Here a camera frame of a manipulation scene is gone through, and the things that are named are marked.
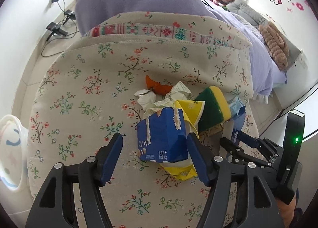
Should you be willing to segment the person's right hand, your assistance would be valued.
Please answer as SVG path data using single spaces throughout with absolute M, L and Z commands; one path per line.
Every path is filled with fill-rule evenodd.
M 294 218 L 294 210 L 296 207 L 296 195 L 294 195 L 292 201 L 289 204 L 285 204 L 280 199 L 276 198 L 276 203 L 279 209 L 279 212 L 283 218 L 283 223 L 285 228 L 289 228 L 293 218 Z

